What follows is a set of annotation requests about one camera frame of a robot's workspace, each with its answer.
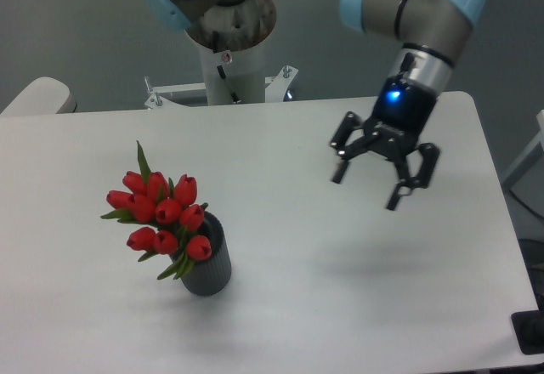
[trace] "black cable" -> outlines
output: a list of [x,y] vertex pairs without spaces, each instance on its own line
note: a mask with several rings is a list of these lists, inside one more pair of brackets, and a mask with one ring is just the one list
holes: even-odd
[[509,190],[508,193],[510,193],[510,196],[512,196],[512,198],[521,206],[523,207],[525,210],[527,210],[529,213],[531,213],[533,216],[535,216],[536,218],[538,218],[539,220],[541,221],[544,221],[544,215],[542,214],[539,214],[538,212],[536,212],[535,210],[533,210],[531,207],[529,207],[527,204],[525,204],[525,202],[523,200],[521,200],[521,198],[519,198],[516,193],[514,193],[512,190]]
[[218,73],[221,79],[223,79],[227,89],[229,90],[230,97],[232,98],[232,102],[234,104],[239,104],[241,102],[240,98],[238,98],[238,95],[236,94],[235,90],[230,86],[229,81],[227,81],[227,74],[224,73],[224,69],[222,65],[218,65]]
[[405,11],[406,3],[408,0],[402,0],[397,8],[397,15],[394,18],[394,36],[400,40],[400,19],[402,18],[402,12]]

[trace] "white chair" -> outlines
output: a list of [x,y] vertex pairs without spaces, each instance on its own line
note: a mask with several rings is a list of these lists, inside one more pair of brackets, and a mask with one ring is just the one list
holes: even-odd
[[43,76],[23,89],[0,117],[72,113],[76,107],[76,99],[64,83]]

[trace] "gray floor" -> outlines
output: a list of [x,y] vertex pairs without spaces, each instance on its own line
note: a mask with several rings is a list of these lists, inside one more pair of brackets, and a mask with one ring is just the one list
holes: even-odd
[[[278,22],[267,75],[300,69],[297,99],[375,95],[400,45],[343,27],[338,0],[274,0]],[[196,50],[159,25],[143,0],[2,0],[0,111],[37,77],[75,94],[79,111],[141,109],[144,76],[155,85],[200,82]],[[498,173],[537,132],[544,109],[544,0],[488,0],[450,81],[476,100]],[[516,191],[544,213],[544,162]],[[542,224],[508,200],[519,237],[544,237]]]

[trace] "green leaf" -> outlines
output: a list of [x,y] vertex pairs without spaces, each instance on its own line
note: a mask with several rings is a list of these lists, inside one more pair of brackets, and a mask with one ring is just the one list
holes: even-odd
[[176,262],[172,263],[170,266],[168,266],[160,275],[158,275],[156,278],[160,281],[161,279],[167,278],[168,276],[172,276],[178,271],[179,265],[184,261],[184,257],[179,257],[176,259]]
[[159,185],[159,192],[157,193],[156,195],[156,203],[158,204],[159,202],[161,202],[162,200],[164,200],[164,197],[165,197],[165,191],[164,189],[162,188],[162,185]]
[[138,144],[139,172],[142,175],[142,179],[144,179],[144,183],[147,184],[147,180],[149,180],[150,178],[151,169],[147,164],[147,159],[145,159],[144,149],[142,148],[142,145],[139,143],[138,140],[136,140],[136,143]]
[[189,260],[189,257],[187,256],[187,252],[184,251],[183,255],[182,255],[182,258],[184,259],[182,263],[179,264],[178,266],[178,271],[176,272],[176,275],[174,275],[174,279],[179,279],[181,278],[181,275],[184,271],[184,267],[185,267],[185,264],[187,263],[187,261]]
[[176,235],[176,239],[178,240],[178,243],[181,244],[181,241],[184,239],[184,234],[187,229],[181,225],[178,230],[174,233]]
[[187,227],[184,227],[184,234],[181,238],[181,241],[179,242],[179,246],[182,247],[182,248],[185,248],[185,246],[187,245],[187,243],[189,242],[189,240],[195,236],[195,233],[191,233]]
[[170,231],[172,231],[172,233],[176,236],[176,238],[178,238],[176,234],[179,231],[179,221],[177,219],[172,223],[172,228],[170,229]]
[[173,180],[171,178],[168,178],[168,187],[170,188],[170,196],[173,197],[174,185],[173,185]]
[[140,223],[137,219],[134,218],[119,218],[117,220],[119,224],[137,224],[137,225],[147,225],[146,223]]
[[148,252],[146,252],[144,255],[139,257],[138,262],[147,261],[149,258],[153,258],[155,255],[158,255],[157,251],[155,251],[154,249],[151,249]]
[[184,265],[184,270],[181,272],[181,277],[188,275],[191,270],[193,270],[193,267],[195,266],[195,260],[189,258],[189,260]]
[[116,210],[101,215],[100,217],[102,219],[133,218],[133,215],[128,208],[117,208]]

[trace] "bolt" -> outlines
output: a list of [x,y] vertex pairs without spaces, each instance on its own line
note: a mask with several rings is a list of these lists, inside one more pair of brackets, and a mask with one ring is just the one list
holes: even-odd
[[289,77],[289,73],[292,72],[292,69],[289,65],[285,65],[283,67],[283,77],[284,78],[288,78]]
[[145,87],[147,88],[147,94],[148,95],[153,94],[153,87],[151,86],[151,81],[148,76],[144,77],[144,82],[145,82]]
[[155,92],[155,105],[162,106],[161,95],[158,92]]

